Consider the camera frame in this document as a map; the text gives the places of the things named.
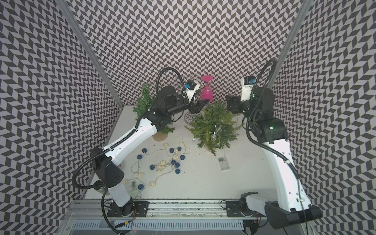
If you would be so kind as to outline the garland battery box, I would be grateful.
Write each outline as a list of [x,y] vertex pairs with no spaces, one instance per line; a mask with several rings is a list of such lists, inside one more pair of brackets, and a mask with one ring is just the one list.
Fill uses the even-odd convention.
[[138,178],[123,179],[123,184],[124,184],[128,193],[134,193],[134,192],[142,191],[142,189],[139,188],[139,185],[142,185],[143,183]]

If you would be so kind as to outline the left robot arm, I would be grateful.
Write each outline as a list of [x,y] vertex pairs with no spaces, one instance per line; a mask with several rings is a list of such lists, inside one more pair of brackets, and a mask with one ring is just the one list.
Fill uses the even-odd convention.
[[[182,85],[182,91],[178,93],[173,86],[159,88],[162,75],[167,72],[174,72]],[[132,197],[128,193],[124,183],[124,172],[119,165],[125,157],[136,147],[149,137],[161,131],[171,123],[172,116],[189,110],[192,114],[199,113],[208,103],[208,100],[197,100],[200,93],[200,83],[189,79],[184,81],[180,73],[171,67],[166,67],[160,71],[156,79],[156,97],[147,110],[137,119],[135,126],[115,142],[95,149],[95,155],[82,163],[73,173],[72,185],[80,190],[103,188],[105,193],[112,197],[110,208],[119,216],[127,217],[135,214],[135,205]],[[88,164],[93,165],[93,169],[100,179],[95,185],[81,185],[78,183],[78,175]]]

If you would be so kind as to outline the blue and white ball garland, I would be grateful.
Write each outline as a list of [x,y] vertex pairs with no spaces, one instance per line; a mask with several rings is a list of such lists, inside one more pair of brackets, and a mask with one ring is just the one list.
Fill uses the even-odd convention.
[[[143,177],[145,176],[145,172],[142,171],[143,162],[148,158],[148,156],[159,152],[164,153],[165,158],[155,164],[147,165],[147,169],[157,173],[158,176],[146,184],[143,182]],[[124,179],[140,179],[143,184],[139,185],[139,188],[141,188],[142,191],[145,190],[146,187],[154,188],[156,187],[159,178],[172,173],[179,174],[181,172],[181,162],[186,159],[186,155],[188,155],[190,152],[191,148],[189,148],[184,142],[180,142],[176,148],[172,148],[168,143],[164,143],[163,148],[154,150],[152,152],[149,152],[146,148],[143,148],[141,154],[136,156],[137,161],[130,166],[131,175],[129,177],[125,177]]]

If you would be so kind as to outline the clear battery box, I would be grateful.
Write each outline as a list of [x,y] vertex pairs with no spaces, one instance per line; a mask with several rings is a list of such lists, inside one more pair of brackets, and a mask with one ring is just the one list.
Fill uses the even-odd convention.
[[230,169],[230,166],[228,164],[226,157],[219,157],[217,160],[218,160],[218,165],[221,171],[227,171]]

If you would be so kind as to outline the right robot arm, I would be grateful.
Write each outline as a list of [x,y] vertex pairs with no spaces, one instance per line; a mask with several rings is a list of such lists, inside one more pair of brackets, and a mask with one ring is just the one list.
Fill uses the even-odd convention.
[[270,59],[258,76],[241,80],[240,96],[226,96],[227,109],[244,115],[246,136],[266,154],[276,182],[275,198],[258,192],[244,193],[240,208],[246,216],[253,212],[264,215],[274,229],[304,224],[305,235],[316,235],[310,222],[322,218],[323,212],[312,205],[305,193],[293,161],[287,128],[274,116],[275,95],[268,85],[276,65],[277,60]]

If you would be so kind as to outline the metal front rail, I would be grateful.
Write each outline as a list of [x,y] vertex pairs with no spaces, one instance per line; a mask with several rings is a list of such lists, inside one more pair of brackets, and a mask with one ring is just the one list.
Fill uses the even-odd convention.
[[242,210],[238,199],[224,200],[136,200],[135,214],[122,216],[100,200],[74,201],[62,227],[71,230],[200,230],[240,229],[244,224],[263,226],[269,219],[260,212]]

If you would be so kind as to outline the pink plastic wine glass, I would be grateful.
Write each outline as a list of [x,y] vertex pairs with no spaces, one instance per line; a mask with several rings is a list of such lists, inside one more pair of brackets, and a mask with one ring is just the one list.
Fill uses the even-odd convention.
[[213,77],[210,75],[203,76],[201,78],[202,81],[205,82],[205,87],[202,89],[201,92],[201,99],[202,100],[209,100],[209,103],[213,101],[213,91],[210,87],[210,82],[213,80]]

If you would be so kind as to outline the dark green small christmas tree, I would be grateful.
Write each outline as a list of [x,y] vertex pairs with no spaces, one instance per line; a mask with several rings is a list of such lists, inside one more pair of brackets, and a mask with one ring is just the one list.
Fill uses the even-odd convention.
[[[141,95],[137,100],[136,107],[133,108],[133,112],[137,114],[136,120],[138,120],[147,110],[151,107],[154,102],[154,98],[151,96],[151,85],[146,83],[142,86]],[[175,127],[172,126],[170,122],[165,126],[160,132],[162,134],[173,133]]]

